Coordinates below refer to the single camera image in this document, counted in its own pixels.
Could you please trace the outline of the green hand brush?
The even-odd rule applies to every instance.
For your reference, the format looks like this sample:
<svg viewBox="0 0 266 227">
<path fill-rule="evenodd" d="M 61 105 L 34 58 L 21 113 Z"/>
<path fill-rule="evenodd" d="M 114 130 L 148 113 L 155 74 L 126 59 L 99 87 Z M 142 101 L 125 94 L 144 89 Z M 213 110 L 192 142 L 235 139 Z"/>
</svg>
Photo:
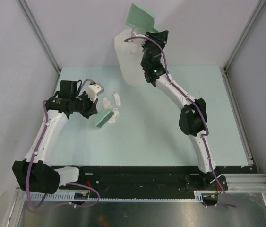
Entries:
<svg viewBox="0 0 266 227">
<path fill-rule="evenodd" d="M 111 109 L 103 110 L 94 120 L 94 126 L 97 128 L 102 128 L 112 117 L 114 116 L 114 111 Z"/>
</svg>

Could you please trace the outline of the green plastic dustpan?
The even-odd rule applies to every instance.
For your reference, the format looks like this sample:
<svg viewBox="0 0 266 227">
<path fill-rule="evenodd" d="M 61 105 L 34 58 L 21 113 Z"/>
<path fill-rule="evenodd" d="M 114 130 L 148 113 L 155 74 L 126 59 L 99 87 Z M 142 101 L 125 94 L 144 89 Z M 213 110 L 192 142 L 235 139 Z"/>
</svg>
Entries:
<svg viewBox="0 0 266 227">
<path fill-rule="evenodd" d="M 155 13 L 138 4 L 131 3 L 125 24 L 131 29 L 137 29 L 141 34 L 147 32 L 159 33 L 155 28 Z"/>
</svg>

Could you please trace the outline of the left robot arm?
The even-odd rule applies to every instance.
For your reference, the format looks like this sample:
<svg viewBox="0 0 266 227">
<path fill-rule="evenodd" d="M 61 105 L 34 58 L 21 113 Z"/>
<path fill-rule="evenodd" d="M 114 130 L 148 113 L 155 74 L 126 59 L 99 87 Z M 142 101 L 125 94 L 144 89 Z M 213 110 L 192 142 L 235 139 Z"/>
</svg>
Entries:
<svg viewBox="0 0 266 227">
<path fill-rule="evenodd" d="M 98 96 L 104 91 L 99 83 L 63 80 L 55 94 L 44 101 L 44 117 L 38 134 L 29 152 L 22 161 L 15 161 L 12 171 L 25 192 L 54 194 L 62 185 L 70 183 L 74 188 L 85 186 L 86 177 L 77 167 L 53 169 L 51 157 L 62 128 L 73 113 L 85 118 L 98 113 Z"/>
</svg>

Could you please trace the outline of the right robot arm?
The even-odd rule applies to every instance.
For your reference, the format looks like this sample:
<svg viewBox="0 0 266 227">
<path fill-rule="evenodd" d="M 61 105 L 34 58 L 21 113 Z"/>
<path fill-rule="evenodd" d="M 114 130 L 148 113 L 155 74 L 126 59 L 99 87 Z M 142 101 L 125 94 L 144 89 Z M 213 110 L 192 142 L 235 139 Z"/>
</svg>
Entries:
<svg viewBox="0 0 266 227">
<path fill-rule="evenodd" d="M 203 174 L 199 178 L 200 186 L 210 190 L 217 184 L 217 188 L 224 191 L 207 141 L 209 130 L 206 103 L 202 98 L 195 99 L 190 96 L 170 76 L 167 63 L 161 63 L 161 58 L 166 60 L 163 48 L 167 43 L 168 31 L 147 32 L 142 38 L 145 42 L 142 44 L 141 67 L 145 72 L 145 79 L 147 83 L 164 92 L 179 108 L 179 128 L 189 137 L 196 153 L 198 168 Z"/>
</svg>

